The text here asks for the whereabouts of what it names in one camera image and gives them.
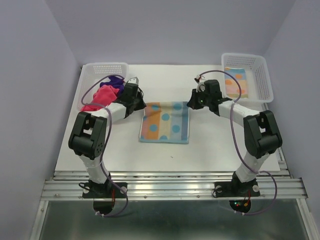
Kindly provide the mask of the pink microfiber towel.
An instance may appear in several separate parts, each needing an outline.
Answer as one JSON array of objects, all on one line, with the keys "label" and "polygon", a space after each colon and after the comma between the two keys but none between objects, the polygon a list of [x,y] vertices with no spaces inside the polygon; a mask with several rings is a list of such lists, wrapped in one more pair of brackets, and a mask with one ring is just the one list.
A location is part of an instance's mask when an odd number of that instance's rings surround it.
[{"label": "pink microfiber towel", "polygon": [[110,105],[112,102],[114,102],[117,99],[119,91],[120,90],[118,88],[114,88],[111,85],[101,86],[93,94],[92,104],[83,106],[81,111],[95,112],[105,106]]}]

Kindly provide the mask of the blue dotted striped towel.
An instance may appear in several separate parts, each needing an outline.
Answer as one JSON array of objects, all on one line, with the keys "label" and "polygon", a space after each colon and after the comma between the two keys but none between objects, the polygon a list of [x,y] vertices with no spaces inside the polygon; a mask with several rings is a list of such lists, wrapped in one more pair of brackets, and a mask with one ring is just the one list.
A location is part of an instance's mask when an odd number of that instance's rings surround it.
[{"label": "blue dotted striped towel", "polygon": [[189,126],[189,108],[186,101],[149,102],[144,108],[139,141],[188,144]]}]

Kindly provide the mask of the orange blue dotted towel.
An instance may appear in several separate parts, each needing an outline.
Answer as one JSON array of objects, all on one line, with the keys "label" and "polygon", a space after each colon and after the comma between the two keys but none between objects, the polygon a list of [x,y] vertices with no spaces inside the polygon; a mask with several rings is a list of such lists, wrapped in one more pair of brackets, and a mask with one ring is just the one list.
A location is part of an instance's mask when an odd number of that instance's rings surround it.
[{"label": "orange blue dotted towel", "polygon": [[236,99],[241,93],[241,98],[247,99],[249,97],[249,88],[245,69],[225,67],[224,71],[236,79],[235,81],[229,75],[224,75],[227,96]]}]

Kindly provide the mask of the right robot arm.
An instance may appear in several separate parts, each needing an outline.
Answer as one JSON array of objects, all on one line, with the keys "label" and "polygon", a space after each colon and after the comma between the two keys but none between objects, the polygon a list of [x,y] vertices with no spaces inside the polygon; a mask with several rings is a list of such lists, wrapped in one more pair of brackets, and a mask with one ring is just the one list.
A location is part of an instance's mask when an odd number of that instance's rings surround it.
[{"label": "right robot arm", "polygon": [[207,107],[219,117],[230,120],[233,142],[236,142],[234,123],[243,127],[246,153],[235,171],[237,179],[230,182],[231,192],[242,195],[248,182],[258,175],[265,160],[283,144],[283,139],[272,111],[257,111],[223,97],[217,80],[206,80],[191,91],[187,106],[193,110]]}]

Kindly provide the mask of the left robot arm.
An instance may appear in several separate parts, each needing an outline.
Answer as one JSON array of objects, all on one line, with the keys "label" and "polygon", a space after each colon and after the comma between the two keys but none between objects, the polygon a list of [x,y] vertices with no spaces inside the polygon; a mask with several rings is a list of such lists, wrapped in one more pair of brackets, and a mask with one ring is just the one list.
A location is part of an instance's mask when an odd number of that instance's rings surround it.
[{"label": "left robot arm", "polygon": [[87,183],[80,187],[89,191],[94,188],[100,197],[111,193],[113,185],[110,173],[103,164],[103,155],[111,135],[113,123],[127,118],[135,111],[146,107],[143,92],[136,83],[126,83],[124,91],[110,104],[86,103],[99,107],[97,111],[81,111],[77,114],[68,147],[80,157],[89,174]]}]

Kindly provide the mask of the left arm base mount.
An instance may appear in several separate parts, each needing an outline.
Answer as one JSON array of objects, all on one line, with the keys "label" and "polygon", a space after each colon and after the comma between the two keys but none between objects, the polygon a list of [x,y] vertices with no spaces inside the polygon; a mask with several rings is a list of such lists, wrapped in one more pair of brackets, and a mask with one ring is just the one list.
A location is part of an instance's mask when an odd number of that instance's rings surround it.
[{"label": "left arm base mount", "polygon": [[82,197],[84,199],[125,198],[125,194],[109,181],[106,183],[95,183],[89,180],[87,182],[80,182],[78,186],[82,188]]}]

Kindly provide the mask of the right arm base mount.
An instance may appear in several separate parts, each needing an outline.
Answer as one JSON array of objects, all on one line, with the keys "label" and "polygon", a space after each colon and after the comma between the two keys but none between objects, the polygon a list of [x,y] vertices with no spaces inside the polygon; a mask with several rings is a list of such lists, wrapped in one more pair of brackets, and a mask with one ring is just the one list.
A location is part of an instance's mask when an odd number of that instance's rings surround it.
[{"label": "right arm base mount", "polygon": [[216,181],[212,196],[214,198],[259,197],[261,195],[257,179],[241,182],[236,172],[230,181]]}]

